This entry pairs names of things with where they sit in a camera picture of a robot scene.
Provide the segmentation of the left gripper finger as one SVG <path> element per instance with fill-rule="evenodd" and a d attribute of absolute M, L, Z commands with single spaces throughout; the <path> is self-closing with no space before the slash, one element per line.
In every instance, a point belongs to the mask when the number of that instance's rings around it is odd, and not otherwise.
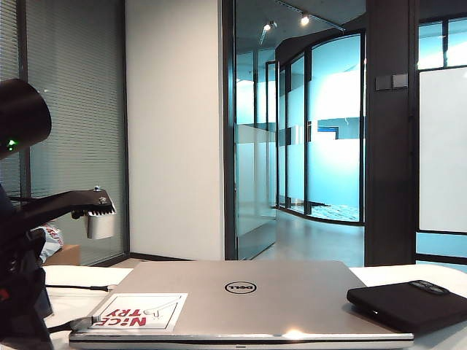
<path fill-rule="evenodd" d="M 37 314 L 1 319 L 1 344 L 12 349 L 54 349 L 44 319 Z"/>
<path fill-rule="evenodd" d="M 36 269 L 25 274 L 26 285 L 23 287 L 23 304 L 27 314 L 36 314 L 46 318 L 53 313 L 45 287 L 45 271 Z"/>

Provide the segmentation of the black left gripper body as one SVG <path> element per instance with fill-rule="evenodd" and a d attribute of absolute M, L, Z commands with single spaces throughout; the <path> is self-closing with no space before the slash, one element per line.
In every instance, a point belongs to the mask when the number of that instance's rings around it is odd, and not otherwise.
<path fill-rule="evenodd" d="M 75 190 L 34 199 L 15 208 L 1 191 L 1 313 L 27 314 L 23 304 L 25 274 L 42 268 L 40 253 L 45 234 L 40 225 L 65 214 L 78 219 L 113 215 L 115 207 L 105 190 Z"/>

